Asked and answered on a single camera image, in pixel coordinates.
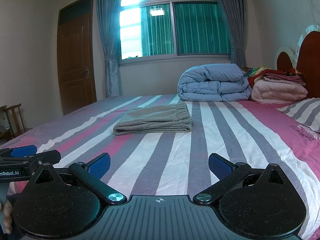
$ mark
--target bed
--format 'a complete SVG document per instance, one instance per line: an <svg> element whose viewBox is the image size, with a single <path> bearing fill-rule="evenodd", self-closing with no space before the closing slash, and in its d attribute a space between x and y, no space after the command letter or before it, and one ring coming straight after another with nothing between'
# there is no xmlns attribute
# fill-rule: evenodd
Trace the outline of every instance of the bed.
<svg viewBox="0 0 320 240"><path fill-rule="evenodd" d="M101 180L127 197L189 194L192 198L218 181L208 168L212 152L253 168L278 163L307 208L299 235L311 240L320 236L319 134L277 110L286 105L252 101L186 102L193 120L190 133L112 134L131 108L178 102L176 94L107 98L34 128L1 148L34 144L38 152L56 149L61 161L55 167L108 152L111 167ZM24 185L11 183L9 193L20 192Z"/></svg>

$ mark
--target striped pillow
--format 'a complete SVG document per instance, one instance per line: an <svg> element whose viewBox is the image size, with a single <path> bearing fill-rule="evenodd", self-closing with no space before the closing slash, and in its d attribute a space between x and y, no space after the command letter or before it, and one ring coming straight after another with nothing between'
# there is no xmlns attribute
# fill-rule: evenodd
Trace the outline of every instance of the striped pillow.
<svg viewBox="0 0 320 240"><path fill-rule="evenodd" d="M320 132L320 98L306 99L278 110L313 131Z"/></svg>

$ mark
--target bed headboard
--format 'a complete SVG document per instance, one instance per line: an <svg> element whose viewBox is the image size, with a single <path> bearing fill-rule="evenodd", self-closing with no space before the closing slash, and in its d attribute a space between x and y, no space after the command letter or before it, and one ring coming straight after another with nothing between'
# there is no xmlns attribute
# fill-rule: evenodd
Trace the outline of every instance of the bed headboard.
<svg viewBox="0 0 320 240"><path fill-rule="evenodd" d="M295 68L306 77L308 98L320 97L320 27L311 25L301 35L294 60L290 50L280 48L276 55L276 67L288 71Z"/></svg>

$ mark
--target wooden door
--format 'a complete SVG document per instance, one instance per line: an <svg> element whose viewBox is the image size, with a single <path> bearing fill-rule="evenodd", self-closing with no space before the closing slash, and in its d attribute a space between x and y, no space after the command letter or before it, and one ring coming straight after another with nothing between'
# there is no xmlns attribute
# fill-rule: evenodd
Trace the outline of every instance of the wooden door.
<svg viewBox="0 0 320 240"><path fill-rule="evenodd" d="M72 14L74 17L58 26L57 61L63 114L97 101L92 59L92 11Z"/></svg>

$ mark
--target curtain tieback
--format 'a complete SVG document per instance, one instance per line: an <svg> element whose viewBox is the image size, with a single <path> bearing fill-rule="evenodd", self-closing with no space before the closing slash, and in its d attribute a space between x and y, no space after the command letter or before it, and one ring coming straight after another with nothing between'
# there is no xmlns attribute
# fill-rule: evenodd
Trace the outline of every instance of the curtain tieback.
<svg viewBox="0 0 320 240"><path fill-rule="evenodd" d="M241 43L233 43L233 46L232 46L234 49L242 49L244 50L244 45L241 44Z"/></svg>
<svg viewBox="0 0 320 240"><path fill-rule="evenodd" d="M113 59L117 59L116 55L105 55L104 56L104 61L109 61L109 60L113 60Z"/></svg>

